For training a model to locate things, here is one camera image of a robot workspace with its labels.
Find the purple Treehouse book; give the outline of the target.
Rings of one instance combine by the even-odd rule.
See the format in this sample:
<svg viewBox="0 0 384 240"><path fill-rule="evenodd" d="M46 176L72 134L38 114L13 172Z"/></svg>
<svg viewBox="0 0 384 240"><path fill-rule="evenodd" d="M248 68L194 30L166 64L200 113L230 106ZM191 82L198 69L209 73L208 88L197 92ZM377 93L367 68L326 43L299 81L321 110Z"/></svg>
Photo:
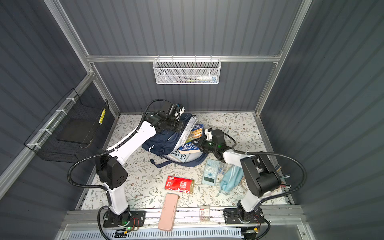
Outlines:
<svg viewBox="0 0 384 240"><path fill-rule="evenodd" d="M187 163L192 161L192 155L191 154L181 154L178 151L173 151L169 155L166 156L168 159L178 162L178 163Z"/></svg>

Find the navy blue student backpack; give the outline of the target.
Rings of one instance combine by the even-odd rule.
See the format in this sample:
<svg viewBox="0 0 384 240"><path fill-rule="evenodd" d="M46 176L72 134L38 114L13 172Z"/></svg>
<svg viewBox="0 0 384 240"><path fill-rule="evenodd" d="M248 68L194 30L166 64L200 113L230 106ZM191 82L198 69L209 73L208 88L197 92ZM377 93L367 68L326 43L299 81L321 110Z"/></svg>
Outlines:
<svg viewBox="0 0 384 240"><path fill-rule="evenodd" d="M153 159L150 162L157 168L165 167L171 163L183 166L183 167L195 167L200 165L208 156L208 154L199 151L198 153L191 154L192 161L187 163L178 163L168 159L166 156L173 151L179 151L178 149L184 145L187 141L188 135L191 130L197 124L198 117L191 113L183 113L180 121L185 123L182 133L163 131L157 132L153 137L149 138L142 144L142 148L166 161L161 164L156 164Z"/></svg>

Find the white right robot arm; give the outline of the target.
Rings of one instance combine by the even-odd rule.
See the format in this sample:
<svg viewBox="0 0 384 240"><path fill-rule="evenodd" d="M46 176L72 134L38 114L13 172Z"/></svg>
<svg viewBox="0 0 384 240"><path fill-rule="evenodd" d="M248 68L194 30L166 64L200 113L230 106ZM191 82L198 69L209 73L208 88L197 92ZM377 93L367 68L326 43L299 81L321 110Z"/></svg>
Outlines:
<svg viewBox="0 0 384 240"><path fill-rule="evenodd" d="M232 214L242 223L249 222L264 202L297 192L307 180L305 167L296 159L277 153L236 150L237 142L221 130L205 130L200 138L193 140L193 143L201 152L213 154L220 162L239 167L242 170L248 191L238 202L237 213ZM302 179L296 187L278 195L272 194L282 185L282 180L270 161L270 156L285 158L299 167Z"/></svg>

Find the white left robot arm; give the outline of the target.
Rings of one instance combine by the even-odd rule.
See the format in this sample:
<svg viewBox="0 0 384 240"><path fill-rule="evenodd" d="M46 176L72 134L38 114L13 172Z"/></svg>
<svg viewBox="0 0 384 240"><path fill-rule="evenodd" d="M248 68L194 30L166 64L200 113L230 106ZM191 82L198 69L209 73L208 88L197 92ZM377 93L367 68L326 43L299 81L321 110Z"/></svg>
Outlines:
<svg viewBox="0 0 384 240"><path fill-rule="evenodd" d="M161 131L182 133L185 123L181 121L185 108L181 104L173 104L167 100L152 100L146 106L137 127L122 140L108 148L105 152L87 157L73 164L67 172L68 182L78 188L101 189L106 193L110 218L118 226L126 226L131 221L129 205L125 197L124 182L128 172L124 164L137 148L145 141ZM85 185L76 183L72 178L73 170L80 164L96 160L96 173L102 185Z"/></svg>

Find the blue Treehouse book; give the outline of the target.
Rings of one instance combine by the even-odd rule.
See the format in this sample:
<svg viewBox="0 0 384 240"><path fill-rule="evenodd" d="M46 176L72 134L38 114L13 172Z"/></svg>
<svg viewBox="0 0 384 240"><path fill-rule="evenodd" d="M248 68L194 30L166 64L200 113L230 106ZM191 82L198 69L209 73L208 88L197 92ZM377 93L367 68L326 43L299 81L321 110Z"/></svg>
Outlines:
<svg viewBox="0 0 384 240"><path fill-rule="evenodd" d="M203 136L203 132L204 125L195 124L187 138L186 143L178 149L179 152L183 155L198 153L200 149L192 141L201 138Z"/></svg>

